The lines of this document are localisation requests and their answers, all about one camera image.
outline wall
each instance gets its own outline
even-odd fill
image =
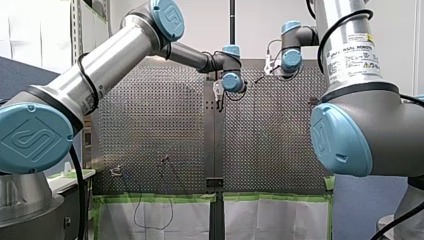
[[[371,21],[383,76],[396,83],[403,93],[413,92],[415,51],[415,8],[418,0],[378,1],[368,4],[375,12]],[[119,29],[120,21],[132,8],[146,0],[110,0],[111,30]],[[229,42],[228,0],[176,0],[184,14],[186,32],[180,42],[202,51],[213,52]],[[313,19],[299,0],[237,1],[237,44],[242,58],[264,58],[266,45],[280,37],[281,26],[297,19],[314,25]],[[278,52],[278,46],[272,49]],[[315,59],[316,48],[304,49],[305,58]]]
[[[126,12],[145,0],[110,0],[112,32]],[[213,52],[229,41],[228,0],[176,0],[185,22],[181,42],[199,50]],[[405,94],[424,92],[424,47],[419,48],[419,0],[370,1],[375,12],[371,21],[377,52],[385,79],[399,86]],[[237,43],[242,58],[264,58],[267,43],[279,38],[281,25],[297,19],[313,25],[305,1],[244,0],[237,1]],[[305,49],[304,58],[315,59],[316,48]],[[337,176],[334,206],[334,239],[369,239],[379,217],[393,213],[405,190],[405,179],[391,177],[353,178]]]

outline black cable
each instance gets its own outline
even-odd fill
[[[165,178],[163,176],[163,172],[159,171],[159,166],[156,167],[156,171],[159,173],[159,176],[162,180],[162,186],[166,185]],[[141,200],[143,198],[143,195],[142,195],[141,184],[138,181],[137,181],[137,185],[138,185],[138,188],[139,188],[139,191],[140,191],[140,197],[138,199],[137,207],[135,208],[135,211],[134,211],[134,218],[133,218],[134,224],[136,226],[138,226],[140,228],[144,228],[144,229],[155,229],[155,230],[159,230],[159,231],[165,230],[167,227],[169,227],[169,225],[171,225],[172,221],[174,220],[174,205],[172,203],[171,198],[168,197],[169,204],[171,205],[171,218],[169,219],[168,223],[165,226],[158,228],[158,227],[149,227],[149,226],[140,225],[137,222],[137,212],[138,212],[138,209],[140,208],[140,204],[141,204]],[[168,188],[166,186],[164,188],[165,188],[165,194],[166,194],[166,196],[168,196],[169,195],[168,194]]]
[[[91,81],[91,78],[85,73],[84,67],[82,66],[82,63],[81,63],[82,59],[87,55],[88,55],[88,53],[81,54],[81,56],[78,57],[77,64],[78,64],[78,68],[80,70],[80,73],[81,73],[83,79],[86,82],[88,82],[88,84],[90,85],[91,90],[93,92],[93,101],[94,101],[93,107],[91,108],[91,110],[87,114],[85,114],[85,115],[90,115],[99,106],[99,93],[97,92],[96,85],[94,85],[93,81]]]
[[[311,1],[310,0],[306,0],[306,6],[308,6],[308,11],[309,11],[309,14],[311,15],[311,17],[313,19],[315,19],[315,13],[312,10],[312,6],[311,6]]]
[[[218,100],[218,112],[222,112],[222,110],[224,110],[224,99],[224,94],[222,94],[221,100]]]
[[[80,219],[79,219],[79,226],[78,226],[78,240],[84,240],[85,219],[86,219],[84,177],[82,175],[81,165],[73,145],[71,146],[69,153],[71,154],[71,160],[75,168],[75,173],[77,175],[77,183],[78,183],[79,212],[80,212]]]
[[[212,69],[215,72],[218,71],[218,69],[216,68],[215,58],[212,55],[212,53],[210,53],[210,52],[202,52],[202,53],[204,53],[206,55],[209,55],[209,57],[210,57],[210,58],[208,58],[208,64],[205,66],[205,68],[207,68],[209,66],[209,62],[210,62],[211,66],[212,66]]]
[[[228,92],[225,92],[225,95],[227,96],[227,98],[232,101],[232,102],[238,102],[240,100],[242,100],[244,98],[244,96],[246,96],[246,92],[247,90],[244,91],[243,95],[241,95],[241,97],[239,98],[231,98],[230,95],[228,95]]]
[[[0,99],[0,106],[7,103],[10,99]]]
[[[404,94],[400,94],[400,98],[409,100],[417,105],[420,105],[421,107],[424,107],[424,102],[421,99],[415,98],[415,97],[411,97],[408,95],[404,95]]]
[[[322,59],[321,59],[322,52],[324,51],[324,46],[327,43],[328,39],[330,38],[331,34],[333,34],[333,32],[337,30],[337,28],[339,28],[343,23],[345,23],[346,20],[361,14],[368,14],[369,20],[371,20],[371,18],[374,16],[374,12],[369,9],[361,9],[361,10],[352,12],[346,16],[341,17],[339,20],[337,20],[337,22],[333,26],[331,26],[322,37],[321,42],[319,44],[318,56],[317,56],[318,66],[322,73],[324,73],[324,68],[322,66]]]
[[[165,56],[165,60],[169,60],[169,58],[171,57],[172,54],[172,44],[169,43],[168,45],[166,45],[166,56]]]
[[[238,64],[239,64],[239,65],[240,65],[240,67],[241,67],[241,61],[240,61],[240,59],[238,59],[237,57],[235,57],[235,56],[233,56],[233,55],[231,55],[231,54],[229,54],[229,53],[223,52],[223,51],[215,51],[213,54],[214,54],[214,55],[216,55],[217,53],[224,54],[224,55],[226,55],[227,57],[230,57],[230,58],[234,59],[236,62],[238,62]]]
[[[374,236],[371,238],[371,240],[378,240],[378,239],[380,239],[381,237],[383,237],[383,235],[387,231],[389,231],[390,229],[392,229],[396,225],[400,224],[401,222],[404,222],[407,219],[415,216],[416,214],[418,214],[419,212],[421,212],[423,209],[424,209],[424,202],[421,203],[420,205],[418,205],[417,207],[415,207],[414,209],[412,209],[411,211],[409,211],[409,212],[405,213],[404,215],[400,216],[399,218],[396,218],[391,223],[387,224],[384,228],[380,229],[380,231],[378,231],[376,234],[374,234]]]
[[[272,40],[271,42],[268,43],[268,46],[266,47],[266,53],[267,54],[270,53],[270,49],[269,48],[271,47],[271,44],[273,44],[275,42],[281,42],[281,39],[274,39],[274,40]]]

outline perforated metal panel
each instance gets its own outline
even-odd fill
[[[244,61],[242,76],[253,82],[263,61]],[[314,106],[326,84],[312,61],[296,79],[266,77],[250,84],[239,102],[226,102],[224,184],[226,191],[321,194],[329,173],[316,159],[309,134]]]
[[[105,97],[93,120],[101,155],[96,194],[205,191],[204,80],[191,68],[145,60]],[[158,168],[166,156],[172,165]],[[123,176],[112,177],[118,165]]]
[[[263,60],[243,62],[244,79],[251,83],[262,75]],[[210,99],[204,95],[204,75],[169,62],[143,61],[106,96],[93,119],[94,161],[100,166],[95,193],[205,192],[205,172],[220,175],[219,169],[225,191],[324,193],[323,177],[329,173],[310,143],[314,106],[309,101],[326,85],[315,63],[304,64],[293,81],[266,77],[249,84],[243,100],[226,100],[221,138],[216,129],[204,129],[205,122],[214,121],[213,114],[205,119]],[[223,144],[205,141],[211,136]],[[212,158],[205,154],[211,148]],[[166,156],[174,168],[164,167],[162,186],[157,166]],[[124,176],[112,177],[109,170],[118,165]]]

